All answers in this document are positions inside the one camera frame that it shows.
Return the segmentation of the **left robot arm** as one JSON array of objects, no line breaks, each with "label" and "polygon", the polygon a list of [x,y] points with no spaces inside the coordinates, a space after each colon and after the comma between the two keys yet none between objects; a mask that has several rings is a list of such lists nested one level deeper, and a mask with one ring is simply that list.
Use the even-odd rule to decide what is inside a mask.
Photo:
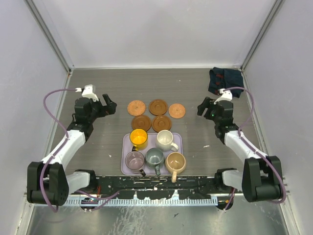
[{"label": "left robot arm", "polygon": [[66,175],[65,169],[76,152],[87,142],[98,118],[113,115],[117,104],[107,94],[101,101],[82,97],[75,101],[72,122],[59,144],[41,161],[31,162],[27,168],[27,200],[33,204],[62,206],[68,196],[82,189],[96,192],[98,182],[94,170],[79,169]]}]

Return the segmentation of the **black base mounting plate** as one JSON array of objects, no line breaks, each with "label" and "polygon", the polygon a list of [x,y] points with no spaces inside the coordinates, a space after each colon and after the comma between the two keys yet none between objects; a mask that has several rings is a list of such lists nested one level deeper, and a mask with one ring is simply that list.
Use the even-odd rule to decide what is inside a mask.
[{"label": "black base mounting plate", "polygon": [[214,178],[208,176],[179,176],[173,183],[170,176],[105,176],[96,178],[96,186],[82,189],[101,198],[119,192],[119,199],[170,199],[176,192],[180,200],[210,199],[212,196],[228,196],[230,187],[218,188]]}]

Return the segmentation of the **right aluminium frame post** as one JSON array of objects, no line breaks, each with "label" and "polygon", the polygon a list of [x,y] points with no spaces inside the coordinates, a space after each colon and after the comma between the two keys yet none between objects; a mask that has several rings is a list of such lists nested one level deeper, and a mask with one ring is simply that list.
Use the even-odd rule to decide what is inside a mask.
[{"label": "right aluminium frame post", "polygon": [[266,34],[267,30],[269,29],[272,21],[274,20],[275,16],[277,15],[279,9],[283,5],[285,1],[284,0],[275,0],[272,7],[270,8],[269,13],[267,14],[255,40],[252,43],[252,46],[249,49],[249,52],[247,56],[245,57],[242,65],[241,65],[241,70],[243,71],[247,65],[249,64],[251,58],[253,57],[256,49],[258,48],[259,44],[261,43],[264,35]]}]

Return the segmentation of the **yellow glass mug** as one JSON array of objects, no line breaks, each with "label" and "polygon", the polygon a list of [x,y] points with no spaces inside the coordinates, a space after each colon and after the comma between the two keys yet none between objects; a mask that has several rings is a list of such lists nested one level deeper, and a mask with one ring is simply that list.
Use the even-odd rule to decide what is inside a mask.
[{"label": "yellow glass mug", "polygon": [[140,151],[148,145],[148,134],[143,129],[134,129],[130,133],[130,141],[133,145],[132,151]]}]

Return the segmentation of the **lavender plastic tray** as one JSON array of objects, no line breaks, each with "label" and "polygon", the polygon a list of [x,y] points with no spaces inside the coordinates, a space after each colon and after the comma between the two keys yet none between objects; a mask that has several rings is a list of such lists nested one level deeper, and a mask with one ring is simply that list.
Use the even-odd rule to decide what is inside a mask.
[{"label": "lavender plastic tray", "polygon": [[[179,146],[178,152],[183,154],[183,145],[182,145],[182,138],[181,135],[178,133],[173,133],[174,136],[174,143],[176,143]],[[156,138],[157,138],[157,133],[148,133],[148,145],[145,149],[140,150],[140,152],[145,156],[146,152],[151,149],[156,147]],[[135,170],[130,170],[125,163],[126,156],[128,153],[132,151],[132,143],[130,141],[130,133],[126,134],[123,138],[122,142],[122,155],[121,155],[121,171],[124,175],[128,176],[140,176],[139,171]],[[144,165],[143,170],[147,175],[153,175],[156,176],[155,169],[148,167],[146,164]]]}]

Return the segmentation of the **woven rattan coaster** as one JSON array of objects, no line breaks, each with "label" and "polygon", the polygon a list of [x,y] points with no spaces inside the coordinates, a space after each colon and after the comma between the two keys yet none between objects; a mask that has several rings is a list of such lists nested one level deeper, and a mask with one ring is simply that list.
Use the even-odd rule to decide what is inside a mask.
[{"label": "woven rattan coaster", "polygon": [[186,110],[182,104],[175,103],[169,107],[168,112],[172,118],[182,118],[182,117],[184,117]]},{"label": "woven rattan coaster", "polygon": [[146,106],[141,100],[133,100],[128,104],[127,111],[132,116],[140,116],[144,114]]}]

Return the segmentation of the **aluminium frame post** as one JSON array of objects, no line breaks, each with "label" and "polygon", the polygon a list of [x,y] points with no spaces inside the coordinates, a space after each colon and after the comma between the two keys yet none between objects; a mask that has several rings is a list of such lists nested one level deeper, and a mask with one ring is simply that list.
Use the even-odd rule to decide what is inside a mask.
[{"label": "aluminium frame post", "polygon": [[74,69],[72,59],[62,41],[59,32],[54,25],[52,18],[50,17],[49,11],[43,0],[25,0],[30,12],[36,19],[39,27],[44,33],[45,37],[52,46],[57,57],[61,61],[62,65],[67,72],[71,72]]},{"label": "aluminium frame post", "polygon": [[252,43],[252,46],[249,49],[249,52],[247,56],[245,57],[242,65],[241,65],[241,70],[243,71],[247,65],[249,64],[251,58],[253,57],[256,49],[258,48],[259,44],[261,43],[264,35],[266,34],[267,30],[269,29],[272,21],[274,20],[275,16],[277,15],[279,9],[283,5],[285,1],[284,0],[275,0],[272,7],[270,8],[269,13],[267,14],[255,40]]}]

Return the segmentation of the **left aluminium frame post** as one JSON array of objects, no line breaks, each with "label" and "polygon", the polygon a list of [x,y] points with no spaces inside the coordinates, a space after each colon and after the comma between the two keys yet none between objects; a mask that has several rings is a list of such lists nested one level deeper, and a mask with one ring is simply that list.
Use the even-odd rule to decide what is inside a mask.
[{"label": "left aluminium frame post", "polygon": [[52,18],[50,17],[49,11],[43,0],[25,0],[30,12],[36,19],[39,27],[44,33],[45,37],[52,46],[57,57],[61,61],[62,65],[67,72],[71,72],[74,69],[72,59],[62,41],[59,32],[54,25]]}]

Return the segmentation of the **beige ceramic mug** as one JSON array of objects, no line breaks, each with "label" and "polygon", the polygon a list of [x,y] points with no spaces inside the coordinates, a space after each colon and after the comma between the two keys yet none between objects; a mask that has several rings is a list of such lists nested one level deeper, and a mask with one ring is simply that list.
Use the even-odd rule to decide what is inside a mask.
[{"label": "beige ceramic mug", "polygon": [[178,175],[181,174],[186,168],[185,157],[178,152],[173,152],[168,155],[165,160],[165,166],[167,171],[171,174],[171,181],[175,183]]}]

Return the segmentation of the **clear purple glass mug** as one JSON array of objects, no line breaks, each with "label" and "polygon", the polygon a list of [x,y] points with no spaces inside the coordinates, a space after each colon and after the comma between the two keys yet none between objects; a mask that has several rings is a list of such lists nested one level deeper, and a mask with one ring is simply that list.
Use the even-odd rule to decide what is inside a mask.
[{"label": "clear purple glass mug", "polygon": [[125,158],[125,164],[132,173],[140,173],[141,176],[146,176],[144,171],[145,158],[142,153],[138,151],[128,153]]}]

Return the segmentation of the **wooden coaster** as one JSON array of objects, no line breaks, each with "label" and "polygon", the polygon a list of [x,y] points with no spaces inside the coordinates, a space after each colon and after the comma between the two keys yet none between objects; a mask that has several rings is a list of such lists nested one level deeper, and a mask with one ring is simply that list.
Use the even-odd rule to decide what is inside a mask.
[{"label": "wooden coaster", "polygon": [[149,104],[149,112],[154,116],[164,115],[168,110],[167,103],[162,99],[152,100]]},{"label": "wooden coaster", "polygon": [[148,116],[139,115],[133,118],[131,125],[133,129],[142,129],[147,132],[151,128],[152,123]]},{"label": "wooden coaster", "polygon": [[156,116],[152,121],[152,128],[157,133],[162,130],[170,130],[171,127],[172,127],[172,122],[165,115]]}]

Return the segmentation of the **white ceramic mug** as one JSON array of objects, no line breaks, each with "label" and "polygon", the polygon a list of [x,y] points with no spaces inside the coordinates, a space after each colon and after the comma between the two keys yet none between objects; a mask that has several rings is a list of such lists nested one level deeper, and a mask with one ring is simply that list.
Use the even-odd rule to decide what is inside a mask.
[{"label": "white ceramic mug", "polygon": [[174,136],[169,130],[162,130],[157,134],[156,147],[163,152],[179,150],[179,146],[174,143]]}]

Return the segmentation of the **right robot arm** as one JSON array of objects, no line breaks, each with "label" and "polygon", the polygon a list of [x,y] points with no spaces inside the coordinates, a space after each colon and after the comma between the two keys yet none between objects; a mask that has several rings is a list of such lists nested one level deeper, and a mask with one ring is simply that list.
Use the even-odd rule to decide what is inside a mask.
[{"label": "right robot arm", "polygon": [[216,137],[243,162],[243,171],[219,169],[214,186],[225,193],[230,188],[241,191],[248,202],[283,203],[287,193],[283,182],[281,161],[256,148],[233,122],[233,103],[206,97],[198,106],[198,116],[215,123]]}]

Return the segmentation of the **grey green ceramic mug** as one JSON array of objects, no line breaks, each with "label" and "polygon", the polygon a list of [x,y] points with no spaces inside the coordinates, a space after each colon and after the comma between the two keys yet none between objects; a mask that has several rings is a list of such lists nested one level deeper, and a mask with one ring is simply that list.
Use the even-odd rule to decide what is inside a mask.
[{"label": "grey green ceramic mug", "polygon": [[145,155],[145,162],[149,168],[155,170],[157,176],[160,176],[160,169],[164,165],[165,158],[163,152],[158,148],[151,148]]}]

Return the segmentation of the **dark blue folded cloth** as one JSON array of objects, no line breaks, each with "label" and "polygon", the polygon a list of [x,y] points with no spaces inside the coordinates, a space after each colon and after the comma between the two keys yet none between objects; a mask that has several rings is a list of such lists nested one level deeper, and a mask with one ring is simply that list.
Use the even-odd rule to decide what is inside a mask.
[{"label": "dark blue folded cloth", "polygon": [[210,82],[208,91],[218,94],[220,89],[243,87],[243,77],[239,70],[214,67],[209,71]]}]

